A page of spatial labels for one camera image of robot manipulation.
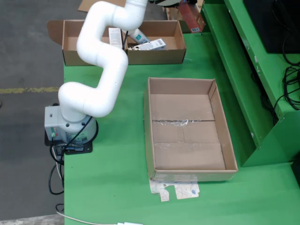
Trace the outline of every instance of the green table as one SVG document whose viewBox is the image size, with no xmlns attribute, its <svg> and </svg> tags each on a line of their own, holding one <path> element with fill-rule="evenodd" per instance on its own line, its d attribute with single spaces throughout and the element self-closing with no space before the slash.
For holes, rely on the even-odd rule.
<svg viewBox="0 0 300 225">
<path fill-rule="evenodd" d="M 184 38 L 183 64 L 129 66 L 114 110 L 97 120 L 93 152 L 66 156 L 65 214 L 102 224 L 299 224 L 300 191 L 289 164 L 240 168 L 231 181 L 199 183 L 198 198 L 177 200 L 174 187 L 167 187 L 168 202 L 151 194 L 143 128 L 149 76 L 215 78 L 238 164 L 255 148 L 212 34 Z M 102 72 L 92 66 L 64 69 L 65 82 L 93 87 Z"/>
</svg>

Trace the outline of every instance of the small box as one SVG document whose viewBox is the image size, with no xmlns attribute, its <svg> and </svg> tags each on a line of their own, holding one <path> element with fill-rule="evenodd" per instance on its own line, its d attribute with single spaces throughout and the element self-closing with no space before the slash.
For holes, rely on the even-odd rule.
<svg viewBox="0 0 300 225">
<path fill-rule="evenodd" d="M 198 0 L 196 4 L 191 4 L 190 7 L 194 8 L 194 11 L 201 12 L 204 0 Z M 181 26 L 182 33 L 191 33 L 187 23 L 181 15 L 178 8 L 165 8 L 168 20 L 178 20 Z"/>
<path fill-rule="evenodd" d="M 238 171 L 215 80 L 149 78 L 144 127 L 152 180 L 223 181 Z"/>
<path fill-rule="evenodd" d="M 187 0 L 182 0 L 177 7 L 184 21 L 187 23 L 191 33 L 202 32 L 205 21 L 195 4 L 189 4 Z"/>
<path fill-rule="evenodd" d="M 157 51 L 157 50 L 164 50 L 164 49 L 165 49 L 165 43 L 161 38 L 128 48 L 128 50 L 137 50 L 137 51 Z"/>
<path fill-rule="evenodd" d="M 118 48 L 123 47 L 120 28 L 113 28 L 113 27 L 108 28 L 108 37 L 109 37 L 109 44 L 116 46 Z"/>
</svg>

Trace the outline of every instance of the robotic arm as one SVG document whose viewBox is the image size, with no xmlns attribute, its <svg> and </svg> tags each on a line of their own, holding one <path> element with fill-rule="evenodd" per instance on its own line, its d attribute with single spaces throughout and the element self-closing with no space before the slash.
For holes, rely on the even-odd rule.
<svg viewBox="0 0 300 225">
<path fill-rule="evenodd" d="M 59 90 L 62 116 L 70 122 L 79 122 L 86 115 L 104 117 L 114 107 L 128 67 L 126 53 L 101 41 L 107 26 L 135 30 L 143 22 L 147 0 L 127 0 L 125 7 L 100 1 L 89 10 L 77 41 L 79 57 L 92 65 L 102 67 L 103 73 L 96 88 L 68 82 Z"/>
<path fill-rule="evenodd" d="M 128 31 L 139 28 L 147 1 L 126 0 L 125 7 L 99 1 L 90 8 L 77 40 L 77 52 L 83 61 L 102 67 L 103 72 L 96 88 L 77 82 L 61 86 L 60 105 L 45 108 L 49 141 L 84 144 L 95 136 L 96 120 L 90 117 L 104 117 L 113 110 L 128 67 L 126 53 L 102 42 L 101 37 L 107 26 Z M 160 3 L 173 5 L 179 1 L 160 0 Z"/>
</svg>

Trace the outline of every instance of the cardboard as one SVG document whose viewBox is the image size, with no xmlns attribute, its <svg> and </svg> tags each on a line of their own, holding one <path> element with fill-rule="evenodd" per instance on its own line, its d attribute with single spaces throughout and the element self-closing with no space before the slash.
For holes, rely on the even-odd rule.
<svg viewBox="0 0 300 225">
<path fill-rule="evenodd" d="M 178 21 L 144 21 L 139 27 L 150 41 L 162 39 L 165 50 L 135 51 L 128 50 L 129 64 L 179 64 L 183 62 L 186 44 Z M 127 37 L 128 47 L 136 42 Z"/>
<path fill-rule="evenodd" d="M 93 4 L 95 4 L 97 1 L 101 1 L 101 0 L 82 0 L 78 8 L 78 11 L 88 12 L 90 7 Z M 126 3 L 126 0 L 106 0 L 106 1 L 121 7 L 124 7 Z"/>
<path fill-rule="evenodd" d="M 177 7 L 191 33 L 202 32 L 205 26 L 197 5 L 189 4 L 187 0 L 182 0 Z"/>
<path fill-rule="evenodd" d="M 149 78 L 144 127 L 152 180 L 223 181 L 238 171 L 215 80 Z"/>
<path fill-rule="evenodd" d="M 76 51 L 76 42 L 83 26 L 84 20 L 49 21 L 47 24 L 49 37 L 57 44 L 62 45 L 62 52 L 66 66 L 88 66 L 82 61 Z M 108 28 L 106 28 L 102 41 L 109 44 Z M 128 47 L 137 45 L 127 37 L 125 51 L 129 64 L 178 64 L 182 63 L 186 45 L 178 21 L 144 21 L 140 30 L 152 41 L 162 39 L 166 44 L 165 50 L 135 51 Z"/>
<path fill-rule="evenodd" d="M 101 0 L 82 0 L 78 10 L 83 12 L 88 12 L 90 7 L 96 3 L 97 1 Z M 106 0 L 114 5 L 124 7 L 126 0 Z M 204 0 L 198 0 L 196 4 L 194 4 L 194 8 L 200 13 L 202 9 Z M 184 21 L 180 11 L 177 8 L 165 8 L 167 12 L 168 20 L 178 20 L 182 29 L 182 33 L 190 33 L 190 29 L 187 23 Z"/>
<path fill-rule="evenodd" d="M 47 23 L 49 37 L 55 43 L 62 45 L 62 54 L 66 66 L 89 66 L 82 61 L 77 53 L 76 43 L 83 26 L 84 20 L 55 20 Z M 102 41 L 109 44 L 108 28 L 106 27 Z"/>
<path fill-rule="evenodd" d="M 200 15 L 202 5 L 204 3 L 204 0 L 198 0 L 196 4 L 190 5 L 195 15 Z M 184 17 L 178 10 L 178 8 L 166 8 L 167 18 L 168 20 L 178 20 L 181 26 L 182 33 L 191 33 L 190 28 L 187 25 L 187 22 L 185 21 Z"/>
</svg>

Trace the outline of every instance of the black monitor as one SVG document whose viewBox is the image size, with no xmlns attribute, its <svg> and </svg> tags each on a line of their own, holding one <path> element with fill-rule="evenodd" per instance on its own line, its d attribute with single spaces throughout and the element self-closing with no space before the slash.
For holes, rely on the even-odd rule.
<svg viewBox="0 0 300 225">
<path fill-rule="evenodd" d="M 300 53 L 300 0 L 244 0 L 268 53 Z"/>
</svg>

